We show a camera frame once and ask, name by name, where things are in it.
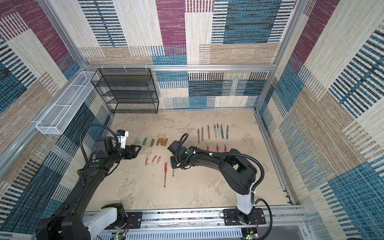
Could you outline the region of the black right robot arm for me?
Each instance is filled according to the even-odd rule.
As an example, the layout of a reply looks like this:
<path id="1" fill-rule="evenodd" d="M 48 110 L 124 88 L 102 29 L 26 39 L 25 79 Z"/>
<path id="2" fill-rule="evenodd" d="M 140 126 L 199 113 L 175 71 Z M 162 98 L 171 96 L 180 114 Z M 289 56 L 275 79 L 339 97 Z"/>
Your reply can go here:
<path id="1" fill-rule="evenodd" d="M 197 147 L 186 148 L 179 141 L 174 141 L 168 150 L 172 153 L 170 160 L 173 169 L 207 167 L 219 171 L 237 194 L 235 220 L 242 224 L 251 223 L 255 208 L 254 190 L 265 176 L 264 168 L 258 160 L 236 149 L 215 153 Z"/>

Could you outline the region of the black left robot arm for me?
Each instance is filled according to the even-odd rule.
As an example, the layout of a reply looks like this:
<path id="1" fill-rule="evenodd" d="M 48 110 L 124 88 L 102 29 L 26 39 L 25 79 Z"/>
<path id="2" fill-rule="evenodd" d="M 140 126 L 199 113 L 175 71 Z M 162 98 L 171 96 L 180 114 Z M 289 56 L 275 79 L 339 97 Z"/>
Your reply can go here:
<path id="1" fill-rule="evenodd" d="M 125 145 L 118 138 L 103 137 L 96 140 L 96 150 L 83 168 L 78 170 L 79 180 L 64 203 L 51 215 L 41 219 L 35 227 L 37 240 L 91 240 L 98 234 L 83 223 L 86 208 L 100 183 L 113 165 L 138 156 L 140 145 Z"/>

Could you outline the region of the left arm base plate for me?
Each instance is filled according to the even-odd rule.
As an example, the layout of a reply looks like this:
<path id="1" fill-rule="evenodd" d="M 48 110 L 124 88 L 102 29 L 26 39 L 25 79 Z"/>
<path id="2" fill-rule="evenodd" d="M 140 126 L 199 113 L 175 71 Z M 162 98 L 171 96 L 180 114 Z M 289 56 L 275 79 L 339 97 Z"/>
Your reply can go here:
<path id="1" fill-rule="evenodd" d="M 117 225 L 109 225 L 106 230 L 128 230 L 141 227 L 143 212 L 126 212 L 125 215 L 122 221 L 118 221 Z"/>

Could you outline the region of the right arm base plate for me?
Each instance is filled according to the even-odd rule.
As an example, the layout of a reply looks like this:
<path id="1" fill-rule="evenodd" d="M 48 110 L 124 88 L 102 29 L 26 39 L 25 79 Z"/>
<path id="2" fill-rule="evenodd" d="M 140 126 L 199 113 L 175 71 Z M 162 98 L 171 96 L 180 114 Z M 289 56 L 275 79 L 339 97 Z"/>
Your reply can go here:
<path id="1" fill-rule="evenodd" d="M 265 214 L 261 208 L 253 208 L 248 215 L 238 209 L 224 209 L 222 213 L 221 218 L 224 219 L 226 226 L 266 224 Z"/>

